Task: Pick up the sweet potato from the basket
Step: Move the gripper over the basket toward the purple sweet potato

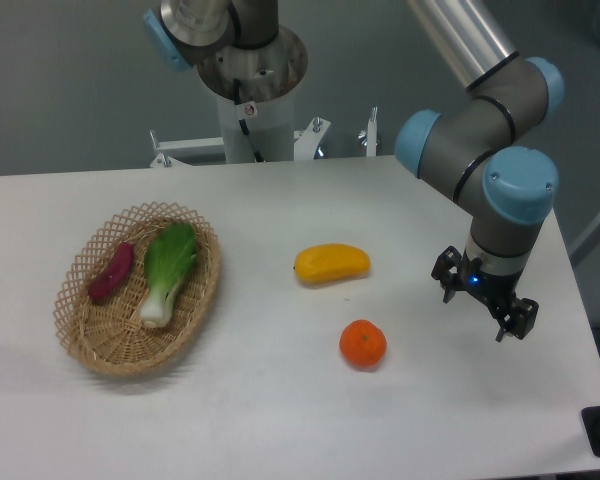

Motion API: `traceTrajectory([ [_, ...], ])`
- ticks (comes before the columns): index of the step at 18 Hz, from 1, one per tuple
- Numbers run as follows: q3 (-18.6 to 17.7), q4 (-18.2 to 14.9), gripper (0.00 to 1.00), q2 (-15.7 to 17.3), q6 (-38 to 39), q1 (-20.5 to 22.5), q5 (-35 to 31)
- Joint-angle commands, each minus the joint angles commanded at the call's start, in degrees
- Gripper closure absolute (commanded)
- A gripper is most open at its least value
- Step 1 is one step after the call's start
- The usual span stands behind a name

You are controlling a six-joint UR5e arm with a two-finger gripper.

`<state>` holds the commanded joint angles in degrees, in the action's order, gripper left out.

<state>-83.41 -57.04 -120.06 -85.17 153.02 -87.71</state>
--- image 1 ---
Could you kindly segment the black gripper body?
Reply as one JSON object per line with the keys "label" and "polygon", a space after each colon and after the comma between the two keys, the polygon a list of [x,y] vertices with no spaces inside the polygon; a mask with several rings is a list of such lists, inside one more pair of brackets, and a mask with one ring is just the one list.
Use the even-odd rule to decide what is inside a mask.
{"label": "black gripper body", "polygon": [[490,311],[510,311],[516,298],[517,283],[525,267],[525,254],[499,256],[469,238],[459,275],[465,290]]}

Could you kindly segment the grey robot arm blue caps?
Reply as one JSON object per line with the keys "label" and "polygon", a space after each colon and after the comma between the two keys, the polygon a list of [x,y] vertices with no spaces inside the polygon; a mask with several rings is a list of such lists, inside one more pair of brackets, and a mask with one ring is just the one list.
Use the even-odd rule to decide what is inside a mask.
{"label": "grey robot arm blue caps", "polygon": [[[465,248],[442,252],[432,275],[446,298],[470,294],[501,335],[523,338],[538,305],[515,289],[559,175],[549,157],[518,140],[561,104],[562,76],[544,59],[521,58],[480,1],[413,1],[410,9],[471,98],[451,117],[412,115],[395,142],[407,170],[472,218]],[[228,162],[313,157],[291,124],[307,53],[280,24],[276,2],[163,1],[143,25],[170,68],[196,69],[215,95]]]}

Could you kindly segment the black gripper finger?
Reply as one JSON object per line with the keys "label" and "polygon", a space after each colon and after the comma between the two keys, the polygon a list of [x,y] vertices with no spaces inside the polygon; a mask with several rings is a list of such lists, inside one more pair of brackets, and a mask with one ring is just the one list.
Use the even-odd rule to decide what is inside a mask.
{"label": "black gripper finger", "polygon": [[539,304],[528,298],[514,298],[510,308],[502,317],[498,317],[499,330],[495,340],[501,342],[505,336],[523,340],[533,329],[539,310]]}
{"label": "black gripper finger", "polygon": [[443,289],[443,302],[449,303],[458,291],[463,290],[460,276],[462,256],[453,246],[447,247],[436,259],[431,277]]}

